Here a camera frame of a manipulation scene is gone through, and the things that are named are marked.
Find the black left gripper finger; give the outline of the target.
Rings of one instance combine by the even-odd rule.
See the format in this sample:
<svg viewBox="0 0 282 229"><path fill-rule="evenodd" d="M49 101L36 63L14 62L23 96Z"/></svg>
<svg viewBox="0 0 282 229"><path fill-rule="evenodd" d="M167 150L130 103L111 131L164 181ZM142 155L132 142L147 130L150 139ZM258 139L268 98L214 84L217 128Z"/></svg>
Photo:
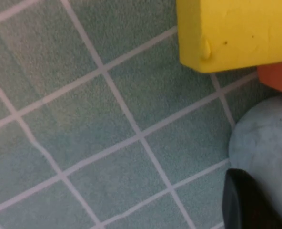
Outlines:
<svg viewBox="0 0 282 229"><path fill-rule="evenodd" d="M282 217L242 169L230 168L225 173L222 216L226 229L282 229Z"/></svg>

